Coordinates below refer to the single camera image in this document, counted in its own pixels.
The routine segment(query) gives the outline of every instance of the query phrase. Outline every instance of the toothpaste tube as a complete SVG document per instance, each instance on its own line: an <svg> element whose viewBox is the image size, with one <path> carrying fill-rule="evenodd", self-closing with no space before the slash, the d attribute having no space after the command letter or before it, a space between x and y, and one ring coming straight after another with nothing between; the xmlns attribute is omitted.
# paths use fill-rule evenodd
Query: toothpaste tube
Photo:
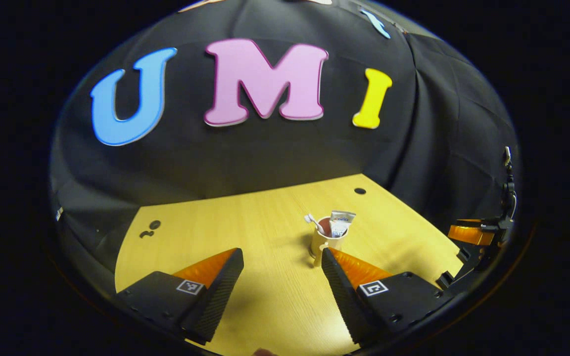
<svg viewBox="0 0 570 356"><path fill-rule="evenodd" d="M353 218L355 218L355 213L333 210L329 220L331 226L331 237L340 237L344 235L347 228L349 228L349 225L353 222Z"/></svg>

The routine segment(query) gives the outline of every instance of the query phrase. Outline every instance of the yellow letter i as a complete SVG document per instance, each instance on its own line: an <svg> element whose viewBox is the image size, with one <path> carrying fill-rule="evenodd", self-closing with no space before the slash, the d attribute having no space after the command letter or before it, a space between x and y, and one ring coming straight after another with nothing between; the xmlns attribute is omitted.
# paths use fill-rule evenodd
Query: yellow letter i
<svg viewBox="0 0 570 356"><path fill-rule="evenodd" d="M380 110L386 90L393 85L391 78L376 69L367 68L364 72L369 79L369 87L364 95L360 112L353 115L353 124L358 128L377 129L380 126Z"/></svg>

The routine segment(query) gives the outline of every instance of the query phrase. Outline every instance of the beige mug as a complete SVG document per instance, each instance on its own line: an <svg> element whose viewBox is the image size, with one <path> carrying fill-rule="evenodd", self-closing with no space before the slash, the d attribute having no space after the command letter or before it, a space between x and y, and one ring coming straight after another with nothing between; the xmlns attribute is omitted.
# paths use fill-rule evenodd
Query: beige mug
<svg viewBox="0 0 570 356"><path fill-rule="evenodd" d="M331 217L324 217L318 221L319 225L323 227L323 230L331 234L331 225L329 223ZM316 228L314 234L312 234L312 243L309 245L309 254L319 261L321 255L321 246L327 245L331 248L335 248L336 250L342 249L342 242L344 242L344 238L348 235L349 229L347 228L344 234L340 237L331 237L321 234Z"/></svg>

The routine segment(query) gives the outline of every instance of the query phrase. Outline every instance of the blue letter u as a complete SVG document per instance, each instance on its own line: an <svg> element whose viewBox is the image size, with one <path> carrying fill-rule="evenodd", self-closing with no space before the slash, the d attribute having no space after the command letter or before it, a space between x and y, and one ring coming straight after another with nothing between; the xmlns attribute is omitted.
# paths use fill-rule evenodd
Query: blue letter u
<svg viewBox="0 0 570 356"><path fill-rule="evenodd" d="M91 120L95 136L108 146L122 146L147 135L160 121L164 111L164 70L176 48L165 48L138 59L133 68L140 70L140 108L128 119L116 117L116 83L125 74L117 70L102 79L91 91Z"/></svg>

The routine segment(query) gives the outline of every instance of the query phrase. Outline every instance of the pink letter m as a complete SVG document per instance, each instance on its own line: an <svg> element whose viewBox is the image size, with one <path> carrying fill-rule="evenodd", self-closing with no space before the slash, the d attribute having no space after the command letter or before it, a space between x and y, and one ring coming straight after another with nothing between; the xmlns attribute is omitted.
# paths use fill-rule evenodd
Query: pink letter m
<svg viewBox="0 0 570 356"><path fill-rule="evenodd" d="M263 119L271 116L283 91L289 86L287 101L280 113L290 120L323 117L320 104L321 70L328 59L326 50L307 44L293 45L272 67L254 41L226 39L211 43L206 52L215 56L215 97L204 115L210 126L230 126L247 119L247 109L239 103L239 84Z"/></svg>

